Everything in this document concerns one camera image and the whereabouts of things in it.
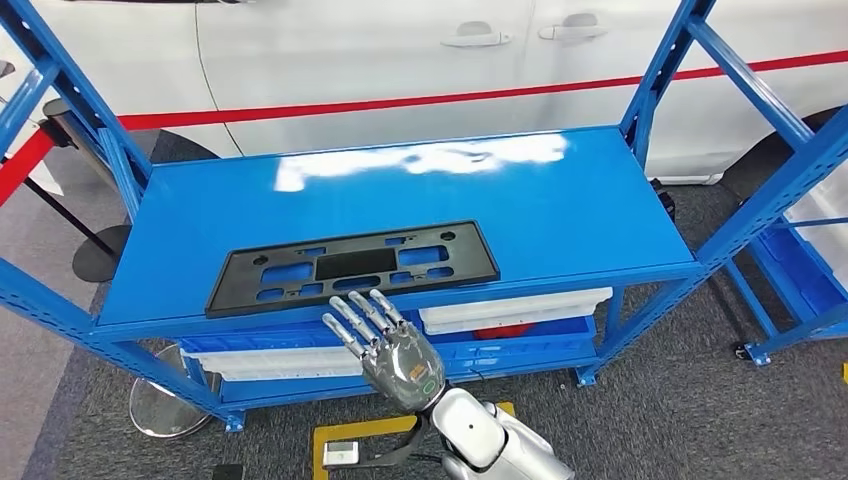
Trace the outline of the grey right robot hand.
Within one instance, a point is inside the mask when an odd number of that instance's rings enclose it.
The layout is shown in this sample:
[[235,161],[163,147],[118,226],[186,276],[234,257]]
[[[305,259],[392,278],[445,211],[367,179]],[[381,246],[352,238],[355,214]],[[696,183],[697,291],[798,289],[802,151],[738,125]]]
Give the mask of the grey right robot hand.
[[361,365],[375,391],[405,412],[435,404],[447,387],[441,356],[378,289],[332,296],[321,320]]

